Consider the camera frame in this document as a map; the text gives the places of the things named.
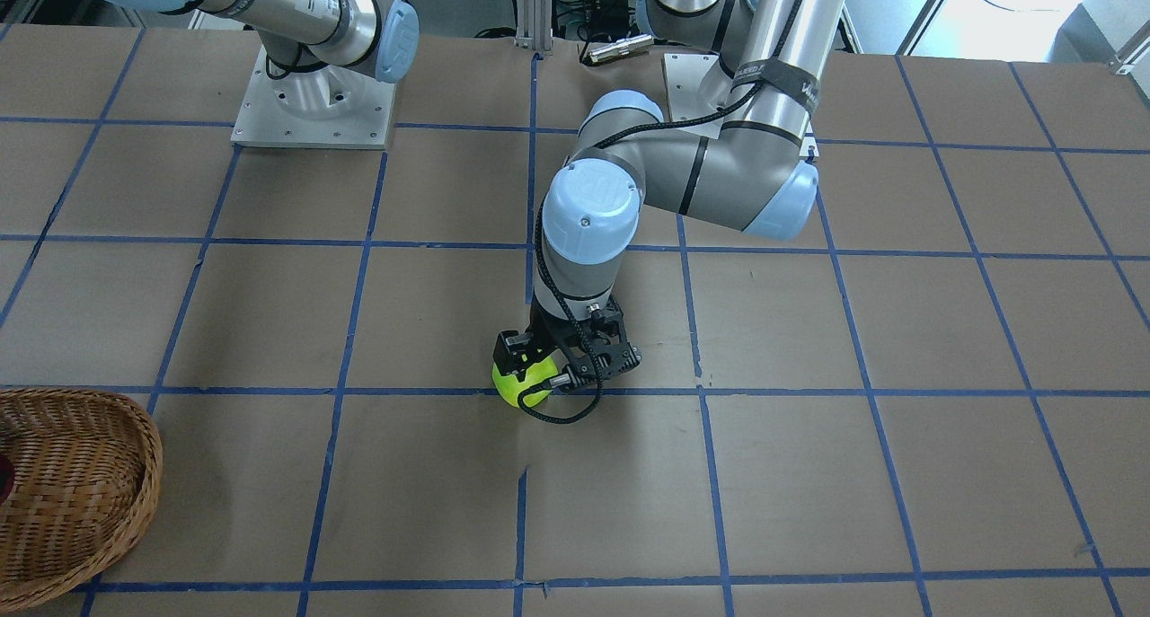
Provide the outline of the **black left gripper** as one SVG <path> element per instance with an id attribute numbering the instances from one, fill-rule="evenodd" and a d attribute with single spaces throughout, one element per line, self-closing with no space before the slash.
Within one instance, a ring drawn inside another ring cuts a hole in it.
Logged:
<path id="1" fill-rule="evenodd" d="M 562 372 L 570 376 L 564 390 L 607 383 L 643 363 L 643 352 L 628 341 L 624 314 L 614 296 L 578 322 L 555 317 L 534 301 L 528 330 L 501 331 L 494 339 L 494 379 L 529 385 L 547 380 L 547 358 L 555 350 L 562 352 Z"/>

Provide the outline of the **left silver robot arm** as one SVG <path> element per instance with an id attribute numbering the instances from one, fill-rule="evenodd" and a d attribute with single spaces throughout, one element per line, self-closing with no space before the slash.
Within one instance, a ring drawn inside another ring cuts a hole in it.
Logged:
<path id="1" fill-rule="evenodd" d="M 644 93 L 600 97 L 535 216 L 530 323 L 503 331 L 492 376 L 578 390 L 638 364 L 612 294 L 646 205 L 790 240 L 816 199 L 802 139 L 845 0 L 637 0 L 641 28 L 714 56 L 683 85 L 702 114 L 666 117 Z"/>

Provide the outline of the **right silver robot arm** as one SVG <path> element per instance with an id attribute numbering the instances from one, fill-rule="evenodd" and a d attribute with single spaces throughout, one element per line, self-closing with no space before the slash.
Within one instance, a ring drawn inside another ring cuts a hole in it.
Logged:
<path id="1" fill-rule="evenodd" d="M 417 13 L 406 0 L 103 0 L 129 10 L 204 11 L 300 45 L 325 65 L 398 84 L 420 41 Z"/>

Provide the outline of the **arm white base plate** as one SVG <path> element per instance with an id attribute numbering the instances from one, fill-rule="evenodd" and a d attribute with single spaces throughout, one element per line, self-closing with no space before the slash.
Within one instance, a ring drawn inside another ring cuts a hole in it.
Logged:
<path id="1" fill-rule="evenodd" d="M 730 86 L 720 65 L 718 55 L 693 55 L 685 52 L 667 52 L 664 55 L 664 77 L 667 88 L 667 118 L 674 121 L 698 119 L 703 115 L 718 111 L 726 105 Z M 716 139 L 721 131 L 721 119 L 687 128 L 687 133 Z M 816 162 L 816 134 L 812 123 L 806 123 L 802 136 L 800 159 Z"/>
<path id="2" fill-rule="evenodd" d="M 342 67 L 283 74 L 260 49 L 231 142 L 259 149 L 386 151 L 394 85 Z"/>

